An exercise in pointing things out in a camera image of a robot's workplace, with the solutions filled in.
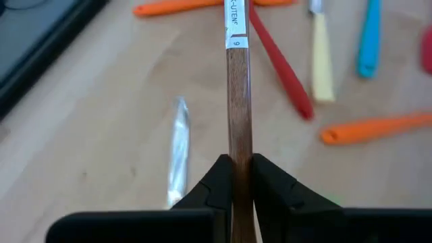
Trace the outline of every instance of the metal knife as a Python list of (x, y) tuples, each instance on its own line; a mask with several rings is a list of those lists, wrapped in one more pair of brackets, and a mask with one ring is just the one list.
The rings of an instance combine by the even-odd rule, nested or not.
[(186, 193), (190, 148), (189, 111), (183, 97), (177, 98), (177, 111), (173, 123), (171, 163), (168, 175), (167, 206), (171, 208)]

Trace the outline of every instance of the red object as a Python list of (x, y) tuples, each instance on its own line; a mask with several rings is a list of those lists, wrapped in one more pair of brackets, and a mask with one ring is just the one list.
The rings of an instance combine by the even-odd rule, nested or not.
[(270, 34), (265, 29), (264, 24), (261, 22), (257, 12), (254, 9), (253, 1), (249, 1), (249, 4), (250, 22), (252, 22), (256, 33), (261, 39), (261, 42), (263, 43), (264, 48), (276, 69), (277, 75), (282, 81), (286, 93), (297, 109), (297, 112), (299, 112), (299, 114), (301, 114), (304, 119), (312, 119), (314, 115), (312, 103), (309, 100), (306, 91), (304, 91), (303, 85), (300, 83), (300, 81), (298, 81), (296, 74), (290, 67), (290, 64), (288, 64), (284, 55), (282, 55)]
[(432, 74), (432, 26), (426, 29), (421, 47), (421, 63), (425, 71)]

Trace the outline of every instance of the yellow handle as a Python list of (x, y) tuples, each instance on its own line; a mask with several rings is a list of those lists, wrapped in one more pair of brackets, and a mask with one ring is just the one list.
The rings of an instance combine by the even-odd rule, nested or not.
[(316, 13), (314, 21), (313, 96), (318, 103), (332, 103), (335, 101), (333, 92), (333, 70), (324, 13)]

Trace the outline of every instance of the clamp jaw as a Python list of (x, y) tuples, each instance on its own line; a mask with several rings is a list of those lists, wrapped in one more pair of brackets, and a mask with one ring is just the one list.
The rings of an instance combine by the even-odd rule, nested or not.
[[(432, 210), (347, 209), (320, 196), (260, 154), (252, 195), (263, 243), (432, 242)], [(230, 242), (232, 163), (221, 155), (169, 211), (75, 213), (54, 223), (47, 242)]]

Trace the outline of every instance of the blue utensil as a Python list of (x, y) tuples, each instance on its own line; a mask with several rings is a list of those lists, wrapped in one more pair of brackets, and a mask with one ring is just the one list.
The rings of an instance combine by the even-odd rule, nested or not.
[(358, 54), (357, 70), (362, 78), (373, 78), (379, 65), (381, 0), (369, 0)]

